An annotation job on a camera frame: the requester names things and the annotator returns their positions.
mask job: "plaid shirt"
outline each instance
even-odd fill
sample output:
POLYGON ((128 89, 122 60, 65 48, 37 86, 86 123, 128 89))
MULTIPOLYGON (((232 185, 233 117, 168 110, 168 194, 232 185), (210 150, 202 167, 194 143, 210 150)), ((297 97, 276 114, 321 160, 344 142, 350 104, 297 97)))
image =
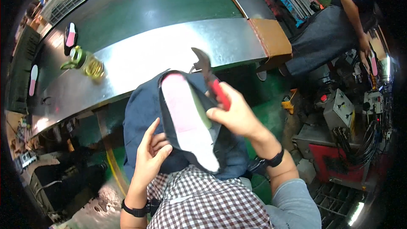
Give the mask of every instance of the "plaid shirt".
POLYGON ((162 201, 150 229, 273 228, 264 206, 239 179, 220 181, 194 165, 157 175, 147 198, 162 201))

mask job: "metal workbench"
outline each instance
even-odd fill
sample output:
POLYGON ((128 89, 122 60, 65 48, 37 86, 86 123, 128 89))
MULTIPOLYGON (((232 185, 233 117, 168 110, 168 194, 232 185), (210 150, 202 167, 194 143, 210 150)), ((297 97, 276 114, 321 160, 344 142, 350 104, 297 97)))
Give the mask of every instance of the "metal workbench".
MULTIPOLYGON (((55 34, 55 49, 60 46, 58 39, 63 39, 62 32, 55 34)), ((192 21, 146 31, 94 53, 105 67, 100 83, 75 69, 66 70, 45 89, 39 83, 37 90, 43 92, 36 93, 29 106, 32 136, 84 111, 129 97, 140 84, 167 69, 188 72, 197 62, 191 47, 208 53, 216 68, 266 58, 245 18, 192 21)))

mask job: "gray sneaker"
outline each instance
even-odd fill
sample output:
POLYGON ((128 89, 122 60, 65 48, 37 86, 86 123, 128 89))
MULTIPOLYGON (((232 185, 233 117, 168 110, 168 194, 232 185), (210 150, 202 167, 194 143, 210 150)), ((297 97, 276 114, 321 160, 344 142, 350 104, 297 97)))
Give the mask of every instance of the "gray sneaker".
MULTIPOLYGON (((260 67, 260 63, 256 62, 256 68, 259 68, 259 67, 260 67)), ((267 78, 267 72, 266 71, 258 72, 256 74, 257 74, 258 79, 261 80, 262 82, 264 82, 266 80, 266 78, 267 78)))

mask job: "hand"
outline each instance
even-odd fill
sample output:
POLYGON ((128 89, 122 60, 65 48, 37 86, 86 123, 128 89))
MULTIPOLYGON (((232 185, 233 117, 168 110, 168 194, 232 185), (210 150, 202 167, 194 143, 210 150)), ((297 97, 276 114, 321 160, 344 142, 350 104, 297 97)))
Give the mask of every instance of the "hand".
POLYGON ((230 109, 225 111, 220 104, 220 108, 211 108, 206 112, 208 118, 226 126, 235 135, 248 138, 264 128, 240 92, 226 82, 221 82, 219 85, 230 101, 230 109))
POLYGON ((367 58, 371 54, 371 49, 370 49, 369 39, 366 34, 364 34, 361 38, 359 38, 359 46, 360 46, 360 50, 359 50, 360 61, 364 64, 368 73, 370 73, 370 67, 369 67, 367 58))
POLYGON ((173 147, 166 141, 164 133, 153 135, 160 123, 157 118, 144 134, 137 149, 134 176, 131 180, 140 189, 146 189, 148 184, 157 176, 162 162, 170 155, 173 147))

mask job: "gray sleeve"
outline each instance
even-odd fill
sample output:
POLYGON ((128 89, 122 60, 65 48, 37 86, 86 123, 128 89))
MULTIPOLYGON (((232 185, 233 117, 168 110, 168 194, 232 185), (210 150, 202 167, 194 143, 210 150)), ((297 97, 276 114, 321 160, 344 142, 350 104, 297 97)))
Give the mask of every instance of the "gray sleeve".
POLYGON ((266 206, 277 229, 316 229, 322 227, 321 214, 305 182, 292 179, 277 188, 273 206, 266 206))

